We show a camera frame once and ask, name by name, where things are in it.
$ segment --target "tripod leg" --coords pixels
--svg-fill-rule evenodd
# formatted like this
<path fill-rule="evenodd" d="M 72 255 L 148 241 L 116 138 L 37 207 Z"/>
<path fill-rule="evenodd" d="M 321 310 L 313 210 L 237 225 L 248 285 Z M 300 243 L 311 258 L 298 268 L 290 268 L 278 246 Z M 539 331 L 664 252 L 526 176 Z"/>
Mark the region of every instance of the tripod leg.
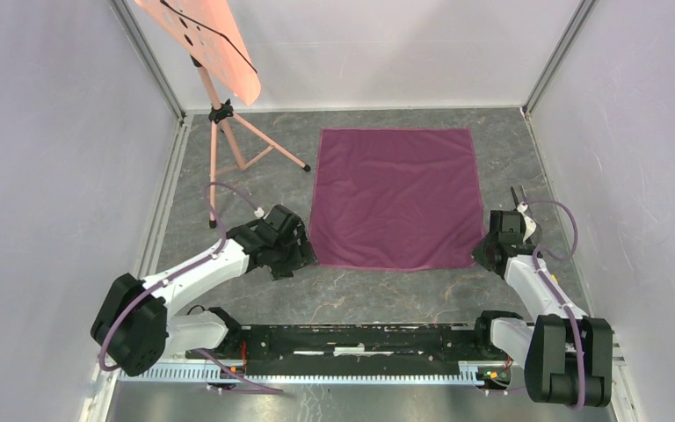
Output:
<path fill-rule="evenodd" d="M 304 171 L 312 170 L 312 168 L 309 167 L 308 164 L 305 164 L 297 156 L 288 152 L 288 149 L 285 149 L 285 148 L 281 147 L 277 142 L 275 142 L 273 139 L 271 139 L 268 135 L 262 133 L 260 131 L 260 129 L 254 127 L 251 123 L 249 123 L 247 120 L 245 120 L 244 117 L 240 116 L 237 113 L 234 113 L 234 118 L 236 119 L 236 121 L 241 123 L 242 126 L 247 127 L 250 131 L 252 131 L 253 134 L 259 136 L 260 138 L 263 139 L 263 141 L 269 143 L 273 148 L 277 149 L 278 152 L 280 152 L 281 154 L 286 156 L 288 159 L 290 159 L 294 163 L 298 164 L 299 167 L 301 167 Z"/>
<path fill-rule="evenodd" d="M 206 87 L 206 92 L 208 93 L 208 98 L 211 100 L 211 105 L 214 108 L 221 108 L 221 101 L 219 100 L 219 96 L 216 93 L 216 89 L 214 88 L 214 83 L 211 81 L 211 76 L 208 74 L 208 70 L 203 66 L 197 67 L 196 69 L 200 75 L 200 80 L 203 81 L 203 86 Z M 242 157 L 242 151 L 239 150 L 239 145 L 236 143 L 236 138 L 234 137 L 234 132 L 231 130 L 229 122 L 223 120 L 219 123 L 219 125 L 221 125 L 223 134 L 226 135 L 226 140 L 229 142 L 231 152 L 234 153 L 236 165 L 240 169 L 243 169 L 246 163 Z"/>
<path fill-rule="evenodd" d="M 211 174 L 210 180 L 214 182 L 216 180 L 216 133 L 218 128 L 216 125 L 211 122 Z M 208 198 L 210 199 L 211 207 L 215 207 L 216 201 L 216 185 L 211 185 L 210 190 L 208 191 Z M 216 220 L 213 213 L 208 213 L 208 227 L 214 229 L 216 227 Z"/>

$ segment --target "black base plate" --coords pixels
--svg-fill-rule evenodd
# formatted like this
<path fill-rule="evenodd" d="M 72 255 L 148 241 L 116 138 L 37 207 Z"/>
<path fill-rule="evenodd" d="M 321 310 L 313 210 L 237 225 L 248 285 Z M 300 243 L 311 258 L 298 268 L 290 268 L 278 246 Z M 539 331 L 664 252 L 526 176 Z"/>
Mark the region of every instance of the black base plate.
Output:
<path fill-rule="evenodd" d="M 212 352 L 219 359 L 244 354 L 248 375 L 457 375 L 460 360 L 506 359 L 482 346 L 471 324 L 251 325 L 237 337 L 227 336 Z M 334 354 L 336 347 L 359 345 L 392 354 Z M 196 352 L 187 358 L 202 359 Z"/>

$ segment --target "white wall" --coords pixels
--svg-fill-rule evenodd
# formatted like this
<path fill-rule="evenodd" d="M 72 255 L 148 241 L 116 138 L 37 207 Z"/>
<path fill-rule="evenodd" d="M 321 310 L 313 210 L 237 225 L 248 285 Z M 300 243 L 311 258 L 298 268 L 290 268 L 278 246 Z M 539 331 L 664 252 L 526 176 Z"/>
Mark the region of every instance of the white wall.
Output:
<path fill-rule="evenodd" d="M 675 3 L 598 2 L 533 127 L 645 420 L 675 420 Z"/>
<path fill-rule="evenodd" d="M 107 1 L 0 1 L 0 422 L 78 417 L 174 125 Z"/>
<path fill-rule="evenodd" d="M 185 50 L 128 2 L 183 107 L 209 108 Z M 521 106 L 578 0 L 229 4 L 263 86 L 252 108 L 320 109 Z"/>

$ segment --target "music stand tripod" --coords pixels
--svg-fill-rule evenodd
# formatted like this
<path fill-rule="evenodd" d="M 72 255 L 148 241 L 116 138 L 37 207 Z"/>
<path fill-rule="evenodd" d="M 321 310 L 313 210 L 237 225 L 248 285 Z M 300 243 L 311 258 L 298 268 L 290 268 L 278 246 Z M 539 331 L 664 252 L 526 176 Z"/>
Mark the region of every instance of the music stand tripod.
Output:
<path fill-rule="evenodd" d="M 210 172 L 211 182 L 214 182 L 217 176 L 227 171 L 232 171 L 235 169 L 245 170 L 249 168 L 251 165 L 256 163 L 260 158 L 265 156 L 265 154 L 274 149 L 276 149 L 279 153 L 286 156 L 289 160 L 296 163 L 299 167 L 301 167 L 302 170 L 304 171 L 312 170 L 312 168 L 308 164 L 305 164 L 297 156 L 291 154 L 287 149 L 283 148 L 277 142 L 271 139 L 270 136 L 264 134 L 260 129 L 256 128 L 254 125 L 245 120 L 244 117 L 236 113 L 234 111 L 234 107 L 231 105 L 231 100 L 227 99 L 222 104 L 221 101 L 219 100 L 218 93 L 214 88 L 214 83 L 211 80 L 211 76 L 208 74 L 208 70 L 205 68 L 205 66 L 200 64 L 200 62 L 195 60 L 195 57 L 192 56 L 190 57 L 192 58 L 192 64 L 195 66 L 195 68 L 198 70 L 198 73 L 200 74 L 200 80 L 203 82 L 203 86 L 206 87 L 208 98 L 211 100 L 211 113 L 208 115 L 208 119 L 211 121 L 211 172 Z M 234 132 L 231 130 L 231 126 L 229 125 L 229 121 L 227 120 L 227 118 L 229 117 L 238 121 L 240 124 L 242 124 L 242 126 L 249 129 L 253 134 L 257 135 L 263 141 L 267 142 L 269 144 L 268 147 L 266 149 L 263 149 L 250 161 L 245 162 L 244 157 L 242 156 L 242 152 L 239 150 L 239 144 L 236 143 Z M 229 147 L 231 148 L 231 152 L 234 154 L 234 158 L 236 160 L 235 165 L 224 167 L 223 169 L 216 168 L 216 145 L 217 145 L 216 138 L 219 128 L 223 132 L 224 136 L 226 136 L 226 140 L 229 142 Z M 212 207 L 215 207 L 215 188 L 216 188 L 215 185 L 211 185 L 211 190 L 209 192 Z M 214 220 L 213 214 L 211 214 L 208 218 L 208 227 L 210 227 L 211 229 L 216 227 L 216 220 Z"/>
<path fill-rule="evenodd" d="M 247 169 L 274 149 L 304 171 L 311 170 L 302 160 L 235 113 L 230 100 L 227 99 L 223 104 L 219 100 L 211 80 L 211 73 L 247 106 L 252 104 L 260 93 L 257 71 L 250 62 L 244 41 L 226 0 L 135 0 L 135 2 L 187 50 L 206 88 L 212 107 L 208 115 L 208 119 L 211 120 L 211 182 L 226 171 Z M 229 118 L 238 121 L 267 142 L 268 147 L 245 162 L 229 125 Z M 236 165 L 223 169 L 216 168 L 218 128 L 226 136 L 236 160 Z M 215 185 L 210 187 L 209 198 L 211 206 L 214 206 Z M 216 227 L 214 218 L 213 213 L 209 213 L 208 226 L 211 228 Z"/>

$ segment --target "square cloth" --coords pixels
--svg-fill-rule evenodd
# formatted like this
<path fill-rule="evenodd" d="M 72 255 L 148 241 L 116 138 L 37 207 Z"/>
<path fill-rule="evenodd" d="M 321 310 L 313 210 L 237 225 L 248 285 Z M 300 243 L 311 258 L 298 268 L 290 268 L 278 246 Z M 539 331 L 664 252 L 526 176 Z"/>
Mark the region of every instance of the square cloth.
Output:
<path fill-rule="evenodd" d="M 323 266 L 472 266 L 484 232 L 471 133 L 324 129 L 309 234 Z"/>

